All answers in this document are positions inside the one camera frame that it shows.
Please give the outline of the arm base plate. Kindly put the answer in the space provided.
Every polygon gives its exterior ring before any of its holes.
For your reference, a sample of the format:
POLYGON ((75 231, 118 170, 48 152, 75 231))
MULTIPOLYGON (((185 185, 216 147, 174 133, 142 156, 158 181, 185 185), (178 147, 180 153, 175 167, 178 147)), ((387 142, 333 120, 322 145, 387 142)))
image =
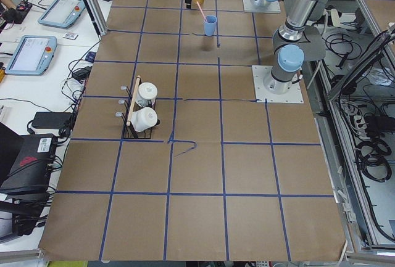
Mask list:
POLYGON ((243 0, 245 12, 279 14, 281 12, 279 0, 243 0))
POLYGON ((256 101, 262 103, 303 104, 297 75, 289 82, 279 82, 272 76, 272 66, 253 65, 252 77, 256 101))

